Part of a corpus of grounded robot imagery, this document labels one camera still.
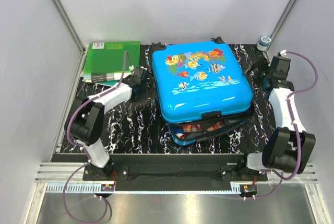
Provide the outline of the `blue suitcase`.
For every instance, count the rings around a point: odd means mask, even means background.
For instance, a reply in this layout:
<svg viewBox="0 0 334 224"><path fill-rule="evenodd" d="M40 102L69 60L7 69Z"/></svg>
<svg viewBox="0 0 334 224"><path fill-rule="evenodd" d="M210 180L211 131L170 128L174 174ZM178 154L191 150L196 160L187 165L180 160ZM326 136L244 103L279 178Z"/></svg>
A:
<svg viewBox="0 0 334 224"><path fill-rule="evenodd" d="M254 113L253 91L234 53L221 37L205 42L154 43L152 72L161 115L180 146L204 142L243 125ZM213 132L174 135L172 127L223 121Z"/></svg>

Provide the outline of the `brown plaid shirt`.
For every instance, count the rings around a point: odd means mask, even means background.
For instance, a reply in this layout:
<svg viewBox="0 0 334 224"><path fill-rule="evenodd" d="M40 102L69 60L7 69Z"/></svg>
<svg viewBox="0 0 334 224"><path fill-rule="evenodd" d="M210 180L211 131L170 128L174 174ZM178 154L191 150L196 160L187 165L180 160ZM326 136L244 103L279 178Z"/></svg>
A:
<svg viewBox="0 0 334 224"><path fill-rule="evenodd" d="M200 124L183 125L181 127L183 132L178 134L178 137L186 138L188 135L192 133L213 132L223 127L225 127L225 123L223 121L216 122L215 124L209 123L209 126L207 128L205 128L204 126L201 126Z"/></svg>

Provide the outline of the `blue plaid shirt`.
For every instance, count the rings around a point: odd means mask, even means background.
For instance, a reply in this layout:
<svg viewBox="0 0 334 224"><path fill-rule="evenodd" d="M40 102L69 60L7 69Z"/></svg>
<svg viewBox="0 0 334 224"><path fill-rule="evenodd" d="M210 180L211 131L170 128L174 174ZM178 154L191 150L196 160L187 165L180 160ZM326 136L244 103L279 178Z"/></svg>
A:
<svg viewBox="0 0 334 224"><path fill-rule="evenodd" d="M173 126L172 130L176 137L181 138L181 139L185 138L185 132L182 127Z"/></svg>

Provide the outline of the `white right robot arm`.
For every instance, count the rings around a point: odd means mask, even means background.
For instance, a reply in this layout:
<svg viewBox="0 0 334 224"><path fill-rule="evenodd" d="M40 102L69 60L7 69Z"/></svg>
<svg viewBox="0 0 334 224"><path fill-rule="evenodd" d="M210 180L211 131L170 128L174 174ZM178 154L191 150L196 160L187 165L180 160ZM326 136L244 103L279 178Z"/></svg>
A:
<svg viewBox="0 0 334 224"><path fill-rule="evenodd" d="M268 138L262 152L246 156L246 161L237 167L238 177L249 180L258 172L272 171L279 175L288 173L284 180L301 174L314 149L315 135L306 131L295 105L294 97L306 90L295 90L288 81L291 60L289 52L282 50L271 61L258 58L247 70L253 73L253 80L259 82L268 95L276 122L276 129Z"/></svg>

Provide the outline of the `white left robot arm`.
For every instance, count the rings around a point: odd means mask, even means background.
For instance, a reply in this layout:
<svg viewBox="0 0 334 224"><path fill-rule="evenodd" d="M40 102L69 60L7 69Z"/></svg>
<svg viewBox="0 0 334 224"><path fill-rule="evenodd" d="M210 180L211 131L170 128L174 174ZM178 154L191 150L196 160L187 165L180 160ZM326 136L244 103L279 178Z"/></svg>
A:
<svg viewBox="0 0 334 224"><path fill-rule="evenodd" d="M80 147L95 166L94 173L101 180L112 176L110 157L102 144L104 115L127 101L141 101L151 96L153 75L144 67L137 67L118 83L89 97L77 96L69 110L64 130L69 143Z"/></svg>

